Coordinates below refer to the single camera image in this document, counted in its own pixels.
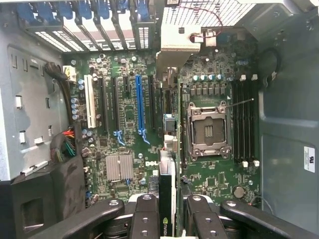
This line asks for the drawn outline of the round coin battery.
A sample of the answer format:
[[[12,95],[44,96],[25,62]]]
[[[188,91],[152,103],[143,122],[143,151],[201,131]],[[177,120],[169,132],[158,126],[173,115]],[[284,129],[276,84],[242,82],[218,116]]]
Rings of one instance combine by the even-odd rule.
[[[233,188],[233,196],[237,199],[241,199],[246,195],[246,190],[238,185]]]

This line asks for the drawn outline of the silver chipset heatsink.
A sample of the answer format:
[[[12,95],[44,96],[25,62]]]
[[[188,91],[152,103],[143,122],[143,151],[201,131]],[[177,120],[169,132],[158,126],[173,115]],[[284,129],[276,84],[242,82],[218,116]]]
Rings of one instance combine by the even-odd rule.
[[[131,154],[107,156],[105,163],[108,181],[123,181],[134,178],[133,157]]]

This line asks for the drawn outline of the metal CPU socket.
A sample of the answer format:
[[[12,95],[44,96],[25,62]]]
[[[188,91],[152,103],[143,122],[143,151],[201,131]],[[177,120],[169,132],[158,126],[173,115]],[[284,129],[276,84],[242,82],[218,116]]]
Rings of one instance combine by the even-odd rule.
[[[192,161],[200,157],[220,156],[227,159],[229,144],[226,102],[217,106],[197,106],[190,102],[186,112],[186,139]]]

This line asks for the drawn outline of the black plastic box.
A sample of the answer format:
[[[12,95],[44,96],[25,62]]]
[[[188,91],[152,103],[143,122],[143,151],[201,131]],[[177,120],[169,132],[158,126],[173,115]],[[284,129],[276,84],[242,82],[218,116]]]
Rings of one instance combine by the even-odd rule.
[[[26,239],[85,209],[83,160],[49,164],[10,185],[14,221],[4,239]]]

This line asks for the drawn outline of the green motherboard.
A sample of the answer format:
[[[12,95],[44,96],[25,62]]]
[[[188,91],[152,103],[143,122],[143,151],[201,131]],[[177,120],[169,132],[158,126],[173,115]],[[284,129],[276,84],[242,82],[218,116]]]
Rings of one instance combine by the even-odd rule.
[[[250,103],[250,158],[248,167],[243,168],[240,157],[239,113],[237,108],[238,162],[234,160],[234,137],[232,107],[227,109],[229,144],[232,151],[227,159],[220,156],[200,157],[192,161],[188,153],[186,139],[186,112],[190,102],[197,106],[217,106],[224,100],[232,104],[232,82],[258,80],[256,68],[257,41],[247,36],[240,40],[224,34],[217,39],[216,47],[202,47],[191,54],[185,64],[179,68],[180,82],[180,188],[184,193],[201,194],[219,204],[226,199],[237,199],[233,188],[242,186],[246,195],[237,199],[251,206],[262,203],[260,189],[260,170],[252,162],[253,126]],[[159,181],[159,150],[163,147],[160,80],[156,76],[155,51],[107,52],[101,54],[80,55],[69,58],[70,65],[65,67],[66,74],[76,77],[71,85],[71,116],[80,124],[83,140],[82,156],[86,180],[85,204],[87,207],[104,199],[119,198],[125,202],[137,193],[157,194]],[[96,127],[88,128],[85,101],[84,75],[93,77],[93,89],[96,107]],[[147,140],[138,134],[138,110],[135,76],[141,75],[143,84],[144,119]],[[148,75],[154,76],[155,122],[152,131],[150,121]],[[123,77],[130,80],[130,93],[124,91]],[[102,126],[101,98],[99,78],[106,86],[109,133]],[[113,113],[111,78],[118,81],[119,111],[122,139],[125,146],[118,143],[113,135],[116,123]],[[133,157],[134,178],[123,181],[108,181],[105,159],[110,155],[131,154]]]

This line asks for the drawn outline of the RAM slot white clips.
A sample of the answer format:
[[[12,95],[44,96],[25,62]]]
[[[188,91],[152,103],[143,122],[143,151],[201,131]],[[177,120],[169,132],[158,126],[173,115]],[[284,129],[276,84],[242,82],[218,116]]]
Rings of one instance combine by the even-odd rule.
[[[254,99],[251,102],[251,109],[252,109],[252,126],[253,126],[253,149],[254,153],[252,156],[252,162],[254,167],[259,168],[260,160],[259,160],[259,128],[258,128],[258,87],[259,82],[258,80],[251,81],[251,93],[252,98]]]
[[[238,101],[243,101],[245,99],[245,83],[246,81],[241,81],[238,85]],[[248,161],[245,160],[246,156],[246,132],[245,132],[245,104],[238,106],[239,113],[239,132],[240,132],[240,157],[243,168],[248,167]]]

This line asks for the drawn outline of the blue expansion slot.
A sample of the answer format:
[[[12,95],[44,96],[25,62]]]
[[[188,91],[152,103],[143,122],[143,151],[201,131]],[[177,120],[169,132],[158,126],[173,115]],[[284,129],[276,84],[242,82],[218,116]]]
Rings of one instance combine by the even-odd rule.
[[[145,119],[144,119],[144,102],[143,102],[143,84],[141,75],[135,76],[136,83],[136,96],[137,96],[137,110],[138,110],[138,134],[142,137],[143,141],[147,144],[150,142],[147,140]]]

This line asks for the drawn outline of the black slot with blue latch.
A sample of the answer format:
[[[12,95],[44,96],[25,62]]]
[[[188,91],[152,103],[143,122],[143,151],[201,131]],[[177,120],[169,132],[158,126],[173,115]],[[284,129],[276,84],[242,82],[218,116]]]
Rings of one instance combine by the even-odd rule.
[[[119,111],[119,92],[118,92],[118,81],[116,78],[111,78],[112,83],[112,96],[113,96],[113,113],[116,123],[115,131],[113,135],[117,138],[117,141],[120,145],[125,146],[125,143],[122,139],[122,130],[120,126],[120,111]]]

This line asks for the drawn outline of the thin socket locking lever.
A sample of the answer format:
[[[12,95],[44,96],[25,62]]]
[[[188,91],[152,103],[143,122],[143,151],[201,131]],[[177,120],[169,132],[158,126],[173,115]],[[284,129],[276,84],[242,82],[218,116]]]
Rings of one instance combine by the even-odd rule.
[[[231,108],[231,107],[239,106],[239,105],[242,105],[242,104],[245,104],[245,103],[248,103],[248,102],[253,102],[253,101],[254,101],[254,98],[251,98],[251,99],[243,100],[243,101],[231,104],[231,105],[227,105],[227,106],[225,106],[225,108]]]

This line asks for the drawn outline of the white expansion slot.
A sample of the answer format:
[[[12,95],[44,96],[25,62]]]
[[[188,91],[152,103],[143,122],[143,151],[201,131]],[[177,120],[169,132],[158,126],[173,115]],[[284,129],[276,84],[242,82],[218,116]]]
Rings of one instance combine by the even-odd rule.
[[[84,75],[88,128],[96,127],[96,107],[92,79],[91,75]]]

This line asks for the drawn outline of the black open PC case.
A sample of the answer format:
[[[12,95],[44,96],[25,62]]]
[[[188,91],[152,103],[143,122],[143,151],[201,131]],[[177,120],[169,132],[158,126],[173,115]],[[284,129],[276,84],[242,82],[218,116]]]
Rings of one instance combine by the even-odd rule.
[[[157,56],[168,49],[182,53],[181,68],[202,47],[216,47],[224,34],[257,41],[262,203],[254,207],[297,226],[299,239],[319,239],[319,0],[0,0],[4,6],[17,14],[23,32],[59,53],[61,63],[47,62],[43,69],[63,95],[68,125],[52,136],[47,162],[0,180],[0,239],[14,231],[14,180],[77,155],[84,163],[81,126],[71,116],[76,77],[64,69],[70,57],[142,50]],[[156,196],[159,212],[159,192],[134,194],[122,200],[125,218],[102,227],[104,232],[94,230],[89,239],[129,239],[128,223],[141,195]],[[180,188],[178,235],[159,239],[198,239],[186,234],[192,195],[206,198],[212,209],[226,200],[245,203],[216,204]]]

